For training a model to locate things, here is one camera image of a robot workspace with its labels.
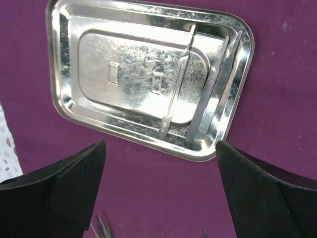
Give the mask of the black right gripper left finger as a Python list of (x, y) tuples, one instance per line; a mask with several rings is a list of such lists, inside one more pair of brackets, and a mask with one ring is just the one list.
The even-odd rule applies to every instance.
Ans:
[(98, 141), (0, 184), (2, 238), (81, 238), (89, 229), (106, 161)]

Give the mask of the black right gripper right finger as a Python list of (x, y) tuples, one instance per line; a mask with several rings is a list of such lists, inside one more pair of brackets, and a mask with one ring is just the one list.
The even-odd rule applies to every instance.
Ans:
[(216, 144), (217, 164), (239, 238), (315, 238), (317, 182), (235, 146)]

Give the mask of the steel tweezers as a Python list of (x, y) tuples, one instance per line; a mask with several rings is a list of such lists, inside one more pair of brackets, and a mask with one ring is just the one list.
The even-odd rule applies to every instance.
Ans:
[(103, 238), (107, 238), (107, 232), (106, 232), (106, 228), (102, 223), (102, 219), (99, 215), (97, 215), (97, 220), (98, 220), (98, 225), (99, 225), (99, 230), (101, 233), (101, 237)]

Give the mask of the purple cloth wrap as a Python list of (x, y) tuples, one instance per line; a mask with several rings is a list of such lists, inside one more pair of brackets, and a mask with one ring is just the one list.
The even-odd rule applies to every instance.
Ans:
[[(244, 19), (255, 52), (227, 141), (317, 177), (317, 3), (175, 0)], [(0, 102), (24, 173), (106, 142), (95, 212), (116, 238), (233, 238), (216, 160), (189, 162), (65, 120), (50, 91), (45, 0), (0, 3)]]

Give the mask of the ridged steel dressing forceps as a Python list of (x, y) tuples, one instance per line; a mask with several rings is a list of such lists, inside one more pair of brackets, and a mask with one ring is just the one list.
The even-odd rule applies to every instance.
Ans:
[(222, 58), (225, 54), (229, 40), (230, 40), (230, 36), (227, 35), (225, 37), (225, 40), (223, 42), (223, 45), (221, 47), (221, 50), (220, 50), (220, 53), (219, 53), (217, 60), (210, 68), (210, 72), (209, 72), (208, 78), (206, 80), (205, 86), (203, 88), (200, 100), (197, 104), (197, 107), (196, 107), (195, 113), (193, 115), (191, 124), (187, 130), (186, 140), (188, 142), (193, 141), (196, 137), (196, 134), (198, 132), (198, 128), (200, 126), (202, 117), (204, 115), (205, 109), (206, 109), (208, 102), (210, 100), (211, 93), (212, 93), (212, 90), (214, 88), (215, 82), (217, 80), (218, 74), (220, 72), (221, 61), (222, 61)]

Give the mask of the steel scalpel handle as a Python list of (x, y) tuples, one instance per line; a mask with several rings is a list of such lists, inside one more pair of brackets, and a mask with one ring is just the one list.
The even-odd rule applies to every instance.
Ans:
[(173, 91), (171, 91), (170, 97), (169, 97), (169, 106), (168, 106), (166, 114), (163, 116), (161, 123), (160, 123), (159, 131), (158, 131), (159, 139), (163, 139), (167, 135), (169, 128), (170, 128), (173, 112), (174, 112), (174, 109), (175, 109), (175, 106), (176, 106), (176, 103), (178, 100), (178, 96), (179, 96), (181, 85), (183, 82), (183, 78), (184, 78), (184, 75), (186, 72), (188, 60), (190, 58), (190, 48), (191, 48), (192, 42), (194, 40), (194, 34), (196, 31), (196, 27), (197, 27), (197, 24), (193, 23), (191, 26), (191, 29), (190, 29), (189, 42), (185, 47), (185, 51), (184, 51), (183, 56), (179, 60), (178, 69), (176, 71), (177, 73), (176, 73), (174, 81), (173, 81)]
[(204, 110), (204, 114), (199, 125), (199, 129), (196, 135), (197, 139), (204, 139), (207, 135), (207, 131), (211, 124), (212, 118), (215, 114), (218, 103), (220, 102), (220, 98), (224, 92), (224, 87), (231, 74), (234, 58), (236, 55), (236, 50), (240, 44), (241, 36), (242, 30), (238, 32), (237, 37), (230, 50), (230, 53), (228, 54), (227, 58), (223, 61), (221, 70), (216, 77), (216, 81), (212, 88), (211, 95), (208, 97), (208, 104)]

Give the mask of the stainless steel instrument tray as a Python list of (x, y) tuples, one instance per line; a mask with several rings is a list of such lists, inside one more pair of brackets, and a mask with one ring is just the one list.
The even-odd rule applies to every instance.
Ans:
[[(180, 58), (197, 24), (169, 131), (159, 127)], [(46, 8), (52, 98), (74, 123), (189, 161), (216, 156), (227, 137), (255, 49), (240, 17), (221, 11), (140, 0), (51, 0)], [(204, 139), (186, 140), (217, 60), (227, 58), (242, 30), (231, 74)]]

